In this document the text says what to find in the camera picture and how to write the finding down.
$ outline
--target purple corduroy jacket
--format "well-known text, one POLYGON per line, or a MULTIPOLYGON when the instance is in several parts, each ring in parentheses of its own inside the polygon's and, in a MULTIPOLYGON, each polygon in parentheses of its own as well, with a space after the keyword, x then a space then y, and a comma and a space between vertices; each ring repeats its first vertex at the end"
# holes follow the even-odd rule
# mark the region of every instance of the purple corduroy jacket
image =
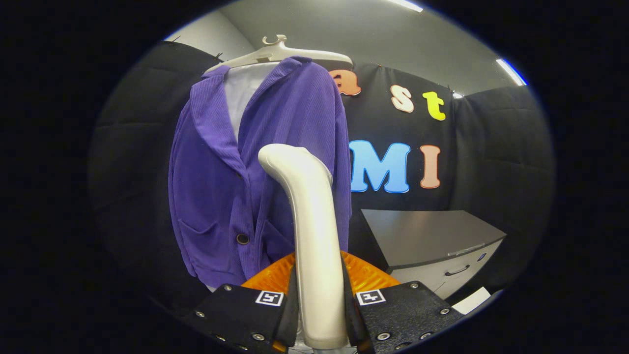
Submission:
POLYGON ((330 74, 310 58, 282 60, 249 101, 237 142, 223 87, 229 70, 192 87, 170 154, 177 243, 188 272, 211 287, 242 284, 294 251, 288 198, 258 162, 264 145, 305 147, 327 166, 344 251, 352 213, 345 109, 330 74))

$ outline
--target gray cabinet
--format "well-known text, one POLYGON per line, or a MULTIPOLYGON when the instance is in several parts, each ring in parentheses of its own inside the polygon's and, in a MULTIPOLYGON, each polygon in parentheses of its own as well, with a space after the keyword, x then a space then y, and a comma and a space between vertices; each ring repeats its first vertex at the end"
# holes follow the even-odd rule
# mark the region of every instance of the gray cabinet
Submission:
POLYGON ((419 280, 442 299, 469 281, 506 237, 463 210, 362 212, 387 272, 403 283, 419 280))

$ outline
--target ceiling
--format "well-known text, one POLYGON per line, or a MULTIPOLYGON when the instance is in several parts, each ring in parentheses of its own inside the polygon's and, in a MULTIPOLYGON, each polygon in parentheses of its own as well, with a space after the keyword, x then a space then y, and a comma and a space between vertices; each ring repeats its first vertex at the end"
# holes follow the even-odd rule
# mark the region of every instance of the ceiling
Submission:
POLYGON ((498 54, 427 8, 418 13, 386 0, 240 0, 220 11, 255 49, 262 37, 282 34, 287 47, 345 54, 461 94, 515 85, 498 54))

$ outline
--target screw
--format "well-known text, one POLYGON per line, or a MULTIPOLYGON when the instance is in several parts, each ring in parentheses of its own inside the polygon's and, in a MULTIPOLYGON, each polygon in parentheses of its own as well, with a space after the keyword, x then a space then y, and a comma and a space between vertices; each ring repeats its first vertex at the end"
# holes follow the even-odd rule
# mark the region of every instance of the screw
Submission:
POLYGON ((408 346, 410 343, 409 342, 404 342, 398 346, 395 347, 396 350, 400 349, 400 348, 404 348, 405 346, 408 346))

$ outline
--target dark button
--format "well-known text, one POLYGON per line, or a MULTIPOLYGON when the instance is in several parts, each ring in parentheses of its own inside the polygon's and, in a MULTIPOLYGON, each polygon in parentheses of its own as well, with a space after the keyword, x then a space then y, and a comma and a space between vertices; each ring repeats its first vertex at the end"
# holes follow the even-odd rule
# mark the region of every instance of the dark button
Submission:
POLYGON ((236 241, 238 241, 238 243, 240 243, 240 244, 248 244, 249 243, 249 236, 247 236, 245 234, 238 234, 236 236, 236 241))

